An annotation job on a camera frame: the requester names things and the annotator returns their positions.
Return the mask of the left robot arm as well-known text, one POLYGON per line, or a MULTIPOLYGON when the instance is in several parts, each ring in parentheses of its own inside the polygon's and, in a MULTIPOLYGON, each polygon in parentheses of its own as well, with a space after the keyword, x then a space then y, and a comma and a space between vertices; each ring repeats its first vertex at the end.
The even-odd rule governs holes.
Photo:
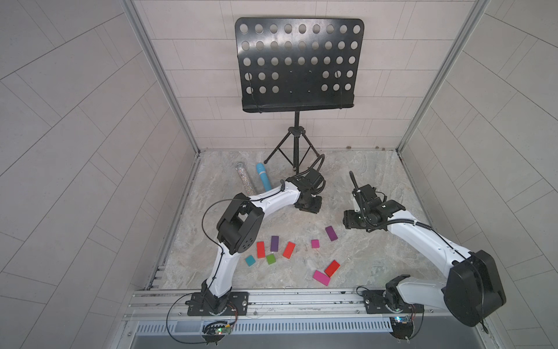
POLYGON ((241 254, 257 239, 266 216, 286 206, 317 214, 322 204, 321 192, 326 181, 320 173, 323 154, 310 167, 287 178, 281 185, 256 196, 239 193, 229 199, 229 206, 217 222, 218 253, 209 277, 201 285, 202 308, 212 315, 222 314, 228 306, 232 280, 241 254))

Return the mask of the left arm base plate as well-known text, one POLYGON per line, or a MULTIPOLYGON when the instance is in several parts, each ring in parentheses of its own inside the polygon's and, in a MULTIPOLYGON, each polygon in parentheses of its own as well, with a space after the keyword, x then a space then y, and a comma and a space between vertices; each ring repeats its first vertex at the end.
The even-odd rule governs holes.
POLYGON ((228 292, 216 298, 211 292, 196 292, 185 301, 189 316, 245 316, 248 307, 248 292, 228 292))

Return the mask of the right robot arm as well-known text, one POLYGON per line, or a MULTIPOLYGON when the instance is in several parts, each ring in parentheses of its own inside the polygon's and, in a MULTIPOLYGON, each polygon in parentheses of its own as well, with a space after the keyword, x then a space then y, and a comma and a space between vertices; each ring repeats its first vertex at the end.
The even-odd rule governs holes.
POLYGON ((429 281, 401 274, 386 283, 383 292, 359 286, 356 291, 366 305, 393 314, 412 313, 418 307, 448 311, 468 327, 507 303, 494 258, 484 250, 473 252, 418 221, 402 204, 377 195, 370 185, 354 185, 355 208, 344 212, 344 227, 367 233, 390 233, 426 257, 446 280, 429 281))

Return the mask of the purple rectangular block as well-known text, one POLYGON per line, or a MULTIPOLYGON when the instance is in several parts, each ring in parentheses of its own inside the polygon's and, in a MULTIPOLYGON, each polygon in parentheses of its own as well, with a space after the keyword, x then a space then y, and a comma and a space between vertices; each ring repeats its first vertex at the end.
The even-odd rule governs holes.
POLYGON ((336 241, 338 239, 337 233, 332 226, 327 226, 325 232, 330 239, 330 241, 336 241))

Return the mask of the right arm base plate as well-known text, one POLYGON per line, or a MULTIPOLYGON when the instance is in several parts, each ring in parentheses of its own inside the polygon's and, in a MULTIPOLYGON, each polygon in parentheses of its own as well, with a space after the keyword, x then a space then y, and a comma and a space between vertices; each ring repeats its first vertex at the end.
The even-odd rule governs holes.
POLYGON ((424 311, 424 306, 420 304, 401 303, 390 306, 384 297, 384 290, 363 290, 359 294, 363 298, 367 314, 419 314, 424 311))

